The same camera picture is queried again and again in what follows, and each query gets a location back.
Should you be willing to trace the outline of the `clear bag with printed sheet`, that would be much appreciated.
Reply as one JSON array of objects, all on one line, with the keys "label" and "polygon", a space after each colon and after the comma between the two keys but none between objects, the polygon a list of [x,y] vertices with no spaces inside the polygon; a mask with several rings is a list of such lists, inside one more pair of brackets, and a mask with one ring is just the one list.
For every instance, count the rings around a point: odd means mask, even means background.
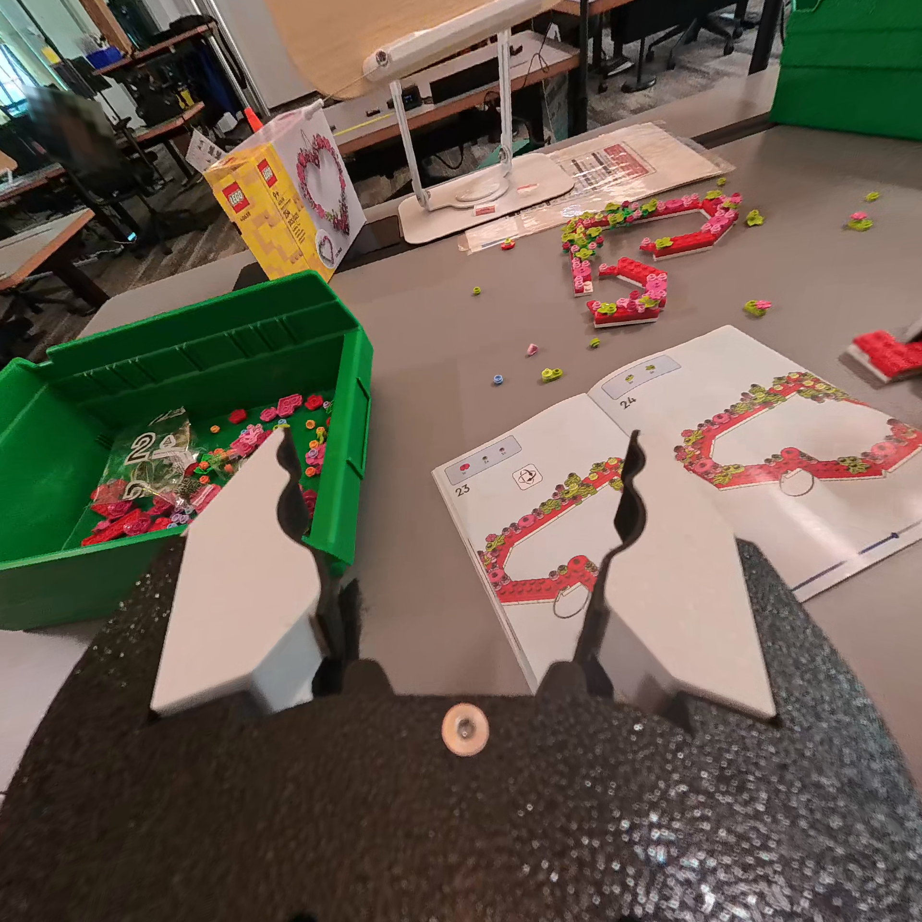
[{"label": "clear bag with printed sheet", "polygon": [[549,154],[574,180],[570,192],[532,205],[519,216],[557,225],[606,204],[638,202],[716,179],[734,168],[701,145],[659,123],[638,123]]}]

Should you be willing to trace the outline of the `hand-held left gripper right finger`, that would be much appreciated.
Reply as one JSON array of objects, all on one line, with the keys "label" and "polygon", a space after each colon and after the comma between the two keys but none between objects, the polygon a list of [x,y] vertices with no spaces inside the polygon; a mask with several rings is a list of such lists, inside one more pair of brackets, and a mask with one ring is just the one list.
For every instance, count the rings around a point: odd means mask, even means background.
[{"label": "hand-held left gripper right finger", "polygon": [[620,458],[621,490],[589,484],[537,536],[553,584],[537,617],[537,693],[570,663],[591,695],[665,714],[679,696],[763,722],[777,716],[768,669],[729,526],[700,490],[615,430],[589,463]]}]

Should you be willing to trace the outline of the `red lego corner piece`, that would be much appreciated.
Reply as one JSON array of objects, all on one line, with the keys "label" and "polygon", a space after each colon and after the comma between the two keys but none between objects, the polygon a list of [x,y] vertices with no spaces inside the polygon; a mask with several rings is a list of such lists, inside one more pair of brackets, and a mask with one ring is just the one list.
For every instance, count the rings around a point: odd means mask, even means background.
[{"label": "red lego corner piece", "polygon": [[921,375],[921,341],[901,341],[887,330],[854,338],[846,354],[884,384]]}]

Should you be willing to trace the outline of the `pile of loose lego pieces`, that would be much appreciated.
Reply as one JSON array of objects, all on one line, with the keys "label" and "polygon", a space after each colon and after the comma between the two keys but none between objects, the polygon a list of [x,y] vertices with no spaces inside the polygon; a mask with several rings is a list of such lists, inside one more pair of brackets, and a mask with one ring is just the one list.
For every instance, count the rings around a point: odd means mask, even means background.
[{"label": "pile of loose lego pieces", "polygon": [[88,548],[188,527],[246,466],[248,459],[273,431],[285,430],[301,439],[305,448],[300,484],[307,511],[304,535],[310,535],[318,500],[319,475],[326,459],[332,407],[333,401],[323,394],[304,396],[294,393],[280,397],[266,407],[233,410],[227,414],[225,422],[211,420],[199,428],[192,425],[195,435],[205,446],[204,462],[201,467],[205,468],[206,472],[200,478],[203,486],[192,495],[194,516],[189,523],[181,524],[167,517],[154,518],[141,509],[131,511],[126,503],[93,505],[90,497],[92,491],[77,528],[79,536],[73,538],[73,543]]}]

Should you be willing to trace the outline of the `lego instruction booklet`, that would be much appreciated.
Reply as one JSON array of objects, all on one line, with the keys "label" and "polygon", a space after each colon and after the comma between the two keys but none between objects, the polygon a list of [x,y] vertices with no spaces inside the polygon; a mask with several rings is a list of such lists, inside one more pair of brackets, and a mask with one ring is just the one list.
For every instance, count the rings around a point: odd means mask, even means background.
[{"label": "lego instruction booklet", "polygon": [[589,463],[615,430],[642,435],[800,602],[920,542],[920,428],[723,326],[433,470],[532,692],[554,587],[537,536],[597,471],[621,490],[620,458]]}]

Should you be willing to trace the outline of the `large red flowered lego heart section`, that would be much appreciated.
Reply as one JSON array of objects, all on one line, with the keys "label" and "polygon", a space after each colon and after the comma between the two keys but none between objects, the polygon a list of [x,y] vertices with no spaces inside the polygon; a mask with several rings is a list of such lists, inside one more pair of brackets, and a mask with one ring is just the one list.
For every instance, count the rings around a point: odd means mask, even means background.
[{"label": "large red flowered lego heart section", "polygon": [[726,194],[710,190],[676,199],[652,199],[606,203],[600,211],[577,214],[561,231],[561,249],[569,257],[575,295],[593,292],[593,262],[605,245],[605,235],[629,227],[645,226],[674,216],[699,213],[706,217],[700,230],[689,234],[665,234],[645,237],[640,251],[654,259],[697,253],[718,244],[740,220],[743,198],[739,192]]}]

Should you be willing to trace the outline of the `wooden background desk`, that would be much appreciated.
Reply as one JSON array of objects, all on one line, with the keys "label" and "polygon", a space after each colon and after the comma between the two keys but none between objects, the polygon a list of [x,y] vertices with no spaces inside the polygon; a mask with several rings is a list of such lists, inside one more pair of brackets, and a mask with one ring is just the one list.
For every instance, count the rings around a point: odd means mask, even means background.
[{"label": "wooden background desk", "polygon": [[1,293],[17,292],[33,273],[47,272],[89,311],[99,310],[109,294],[75,262],[77,237],[94,217],[92,210],[83,209],[2,239]]}]

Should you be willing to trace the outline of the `small red flowered lego section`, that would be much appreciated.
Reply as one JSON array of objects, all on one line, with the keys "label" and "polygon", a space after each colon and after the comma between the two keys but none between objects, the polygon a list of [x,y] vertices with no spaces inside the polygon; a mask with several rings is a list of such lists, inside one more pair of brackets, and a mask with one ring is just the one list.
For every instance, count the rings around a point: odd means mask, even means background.
[{"label": "small red flowered lego section", "polygon": [[586,310],[596,329],[654,323],[665,309],[667,272],[662,269],[621,257],[615,264],[600,264],[598,278],[624,281],[633,284],[633,288],[614,302],[587,301]]}]

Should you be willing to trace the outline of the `light wooden panel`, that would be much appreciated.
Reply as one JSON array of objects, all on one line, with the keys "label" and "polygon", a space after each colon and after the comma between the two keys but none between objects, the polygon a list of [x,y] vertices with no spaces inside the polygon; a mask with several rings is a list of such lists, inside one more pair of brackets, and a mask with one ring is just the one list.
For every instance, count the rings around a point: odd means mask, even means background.
[{"label": "light wooden panel", "polygon": [[554,1],[267,1],[302,78],[350,100],[413,75],[555,6]]}]

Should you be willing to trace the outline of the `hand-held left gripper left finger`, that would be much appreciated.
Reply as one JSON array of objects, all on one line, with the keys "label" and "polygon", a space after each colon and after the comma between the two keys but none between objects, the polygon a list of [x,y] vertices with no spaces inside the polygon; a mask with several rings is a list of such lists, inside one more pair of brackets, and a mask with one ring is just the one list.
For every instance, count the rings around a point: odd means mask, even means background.
[{"label": "hand-held left gripper left finger", "polygon": [[270,435],[189,527],[149,707],[175,718],[243,695],[274,714],[339,695],[355,620],[289,430]]}]

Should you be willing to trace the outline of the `brown-edged background desk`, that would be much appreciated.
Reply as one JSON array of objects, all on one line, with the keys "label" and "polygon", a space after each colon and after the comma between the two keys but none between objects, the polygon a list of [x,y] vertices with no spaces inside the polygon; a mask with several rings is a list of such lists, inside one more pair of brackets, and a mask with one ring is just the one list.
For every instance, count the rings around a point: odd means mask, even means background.
[{"label": "brown-edged background desk", "polygon": [[[405,92],[417,90],[417,105],[407,108],[411,131],[428,127],[499,100],[499,69],[496,45],[480,47],[448,62],[405,77]],[[513,36],[510,42],[510,88],[514,92],[568,75],[580,64],[579,50],[543,37],[534,31]],[[355,154],[375,144],[400,137],[394,101],[386,87],[325,110],[341,154]]]}]

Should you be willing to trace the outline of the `black office chair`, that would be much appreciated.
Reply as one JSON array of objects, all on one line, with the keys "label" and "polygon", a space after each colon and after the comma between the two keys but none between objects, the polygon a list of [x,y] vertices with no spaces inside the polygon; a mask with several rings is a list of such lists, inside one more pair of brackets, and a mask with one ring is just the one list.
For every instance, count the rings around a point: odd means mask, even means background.
[{"label": "black office chair", "polygon": [[167,256],[173,253],[167,221],[150,203],[143,172],[123,154],[107,120],[73,108],[34,120],[42,144],[98,216],[114,215],[135,242],[156,244]]},{"label": "black office chair", "polygon": [[608,90],[611,80],[628,74],[625,93],[651,89],[655,75],[650,70],[654,53],[664,43],[673,42],[664,68],[676,66],[676,54],[698,40],[701,32],[722,42],[722,54],[734,52],[744,32],[754,30],[760,19],[750,15],[750,2],[719,1],[636,1],[626,2],[600,14],[593,36],[593,66],[597,70],[597,91]]}]

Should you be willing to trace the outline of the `white desk lamp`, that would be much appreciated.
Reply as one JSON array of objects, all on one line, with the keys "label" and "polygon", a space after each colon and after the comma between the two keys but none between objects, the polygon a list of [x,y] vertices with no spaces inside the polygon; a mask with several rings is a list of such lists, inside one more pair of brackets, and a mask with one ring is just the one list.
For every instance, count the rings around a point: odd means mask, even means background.
[{"label": "white desk lamp", "polygon": [[[530,153],[515,159],[512,152],[512,28],[554,6],[555,2],[538,1],[453,2],[452,13],[440,22],[431,20],[428,26],[402,35],[390,26],[386,40],[366,56],[363,79],[370,84],[388,82],[411,169],[415,201],[404,199],[398,205],[402,236],[411,246],[463,233],[573,189],[574,180],[547,155]],[[499,161],[425,188],[413,148],[401,79],[490,35],[497,40]]]}]

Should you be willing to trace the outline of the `empty clear plastic bag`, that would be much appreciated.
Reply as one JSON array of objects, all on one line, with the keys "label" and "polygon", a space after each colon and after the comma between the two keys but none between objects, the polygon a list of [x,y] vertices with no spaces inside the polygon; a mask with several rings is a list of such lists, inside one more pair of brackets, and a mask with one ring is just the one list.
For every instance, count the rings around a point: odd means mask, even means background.
[{"label": "empty clear plastic bag", "polygon": [[579,214],[572,210],[564,211],[529,211],[501,217],[479,226],[471,227],[461,234],[458,249],[465,255],[502,245],[506,239],[518,239],[543,233],[548,230],[559,230]]}]

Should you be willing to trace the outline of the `numbered clear plastic bag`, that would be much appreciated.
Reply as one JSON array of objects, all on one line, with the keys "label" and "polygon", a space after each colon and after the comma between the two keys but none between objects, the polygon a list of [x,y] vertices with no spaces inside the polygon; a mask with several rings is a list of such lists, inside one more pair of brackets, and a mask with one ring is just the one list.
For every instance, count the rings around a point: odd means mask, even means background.
[{"label": "numbered clear plastic bag", "polygon": [[114,437],[91,503],[128,504],[154,518],[189,523],[192,495],[203,486],[204,457],[205,446],[184,407],[134,423]]}]

